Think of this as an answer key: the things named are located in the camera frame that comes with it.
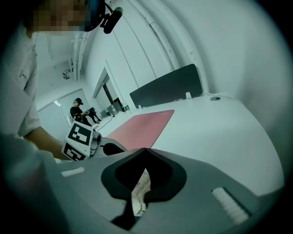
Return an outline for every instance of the cable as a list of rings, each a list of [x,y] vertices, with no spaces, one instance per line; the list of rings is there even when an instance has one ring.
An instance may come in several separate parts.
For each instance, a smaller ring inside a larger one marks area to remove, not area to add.
[[[99,128],[98,131],[100,131],[103,127],[105,127],[106,124],[109,123],[113,119],[113,117],[115,117],[115,115],[113,115],[112,118],[108,122],[106,122],[104,126],[102,126],[101,128]]]
[[[110,11],[111,13],[113,13],[112,8],[111,8],[107,3],[105,3],[105,5],[106,5],[106,7],[109,9],[109,11]]]

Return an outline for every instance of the desk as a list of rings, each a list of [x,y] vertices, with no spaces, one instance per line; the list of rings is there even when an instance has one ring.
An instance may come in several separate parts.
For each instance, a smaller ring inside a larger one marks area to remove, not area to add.
[[[258,196],[283,187],[279,157],[255,117],[237,100],[210,98],[201,96],[126,113],[99,130],[111,119],[107,117],[94,127],[106,137],[134,115],[173,109],[153,149],[207,162]]]

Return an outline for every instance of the person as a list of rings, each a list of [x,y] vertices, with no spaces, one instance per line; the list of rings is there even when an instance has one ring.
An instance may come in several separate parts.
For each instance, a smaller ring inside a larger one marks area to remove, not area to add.
[[[73,101],[73,106],[70,108],[70,114],[76,121],[91,127],[91,124],[86,118],[87,112],[82,112],[82,110],[79,108],[80,105],[83,105],[82,100],[80,98],[76,98]]]
[[[35,33],[74,31],[85,24],[89,2],[34,0],[34,8],[19,23],[0,57],[0,100],[1,108],[6,110],[1,111],[0,133],[23,137],[63,160],[68,159],[61,152],[62,142],[41,127],[35,106],[38,84]]]
[[[100,118],[97,116],[97,113],[96,113],[96,109],[95,108],[90,108],[89,109],[89,114],[88,114],[88,116],[90,117],[90,118],[92,118],[92,120],[95,122],[95,123],[97,123],[97,124],[100,124]]]

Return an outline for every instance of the pink mat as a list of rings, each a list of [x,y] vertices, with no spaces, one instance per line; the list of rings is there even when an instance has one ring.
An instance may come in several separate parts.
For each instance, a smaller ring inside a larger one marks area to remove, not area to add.
[[[107,137],[118,141],[127,150],[151,148],[174,110],[133,116]]]

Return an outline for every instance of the ceiling pipe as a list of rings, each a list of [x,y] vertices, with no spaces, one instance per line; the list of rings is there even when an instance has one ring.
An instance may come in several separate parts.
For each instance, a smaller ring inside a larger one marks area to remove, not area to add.
[[[137,0],[128,0],[130,4],[140,13],[142,18],[147,21],[150,28],[153,30],[156,37],[159,39],[161,45],[164,49],[164,57],[167,57],[168,60],[171,62],[172,71],[177,70],[180,68],[180,64],[176,57],[176,54],[166,37],[165,33],[159,26],[159,24],[155,21],[155,19],[151,16],[151,14],[137,1]]]
[[[80,33],[77,32],[74,36],[74,45],[73,45],[73,78],[75,81],[77,81],[77,48],[78,48],[78,41]]]
[[[83,59],[83,54],[84,54],[84,50],[86,48],[86,45],[87,45],[87,38],[89,37],[89,32],[84,32],[83,35],[82,35],[82,39],[81,40],[81,45],[79,47],[79,56],[78,56],[78,75],[77,75],[77,80],[80,80],[81,79],[81,66],[82,66],[82,59]]]
[[[161,11],[162,15],[165,16],[170,24],[173,26],[174,32],[177,33],[178,37],[180,38],[186,52],[188,53],[191,63],[195,64],[199,69],[199,76],[203,92],[209,93],[206,71],[203,66],[199,52],[190,34],[181,23],[181,21],[177,18],[177,16],[161,0],[150,1]]]

